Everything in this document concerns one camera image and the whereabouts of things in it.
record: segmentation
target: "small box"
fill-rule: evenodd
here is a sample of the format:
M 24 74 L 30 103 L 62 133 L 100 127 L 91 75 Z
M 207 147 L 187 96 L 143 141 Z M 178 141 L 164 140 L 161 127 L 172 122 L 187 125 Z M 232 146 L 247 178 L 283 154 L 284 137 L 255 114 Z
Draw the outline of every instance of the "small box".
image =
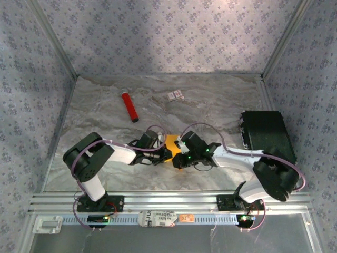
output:
M 181 93 L 180 90 L 176 90 L 176 91 L 172 91 L 172 92 L 168 93 L 167 97 L 168 97 L 168 100 L 170 102 L 184 98 L 184 96 L 183 96 L 183 94 Z

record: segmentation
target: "gray marble floor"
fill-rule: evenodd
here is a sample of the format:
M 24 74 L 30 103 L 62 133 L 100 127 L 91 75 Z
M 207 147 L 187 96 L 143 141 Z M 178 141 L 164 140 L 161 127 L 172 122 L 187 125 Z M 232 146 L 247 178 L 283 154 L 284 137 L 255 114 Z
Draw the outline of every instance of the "gray marble floor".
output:
M 62 161 L 64 152 L 92 131 L 107 139 L 127 143 L 139 138 L 152 124 L 180 134 L 200 121 L 214 125 L 231 147 L 242 147 L 238 119 L 243 110 L 261 110 L 256 75 L 157 75 L 79 77 L 45 191 L 74 191 L 78 187 Z M 140 121 L 130 121 L 121 88 L 129 88 Z M 169 102 L 167 93 L 180 89 L 183 100 Z M 206 126 L 194 130 L 206 142 L 219 136 Z M 106 190 L 233 190 L 251 177 L 230 168 L 199 172 L 175 169 L 171 164 L 127 166 L 107 162 L 99 172 Z

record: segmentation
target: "yellow block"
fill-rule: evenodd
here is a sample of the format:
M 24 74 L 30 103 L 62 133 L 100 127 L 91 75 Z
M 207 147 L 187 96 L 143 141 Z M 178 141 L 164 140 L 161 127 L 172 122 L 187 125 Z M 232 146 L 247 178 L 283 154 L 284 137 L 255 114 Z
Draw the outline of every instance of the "yellow block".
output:
M 176 144 L 174 143 L 177 140 L 177 137 L 179 134 L 168 134 L 166 138 L 166 147 L 172 152 L 172 157 L 174 157 L 176 154 L 181 153 L 181 149 L 179 149 Z

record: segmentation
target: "black case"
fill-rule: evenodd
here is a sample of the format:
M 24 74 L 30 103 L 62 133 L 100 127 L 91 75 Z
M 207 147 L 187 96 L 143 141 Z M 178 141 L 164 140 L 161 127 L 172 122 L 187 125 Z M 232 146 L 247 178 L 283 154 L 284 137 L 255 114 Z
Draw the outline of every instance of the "black case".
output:
M 240 115 L 240 127 L 246 149 L 265 150 L 275 147 L 288 161 L 296 163 L 296 156 L 280 112 L 245 111 Z

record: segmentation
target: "patterned wallpaper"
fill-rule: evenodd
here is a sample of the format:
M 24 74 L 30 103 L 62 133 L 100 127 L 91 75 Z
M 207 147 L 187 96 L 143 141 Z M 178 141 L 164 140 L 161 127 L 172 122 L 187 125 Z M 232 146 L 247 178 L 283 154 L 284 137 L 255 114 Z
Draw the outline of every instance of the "patterned wallpaper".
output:
M 299 0 L 39 0 L 79 75 L 261 73 Z
M 337 252 L 337 2 L 314 1 L 267 81 Z
M 41 189 L 72 81 L 24 1 L 0 3 L 0 252 Z

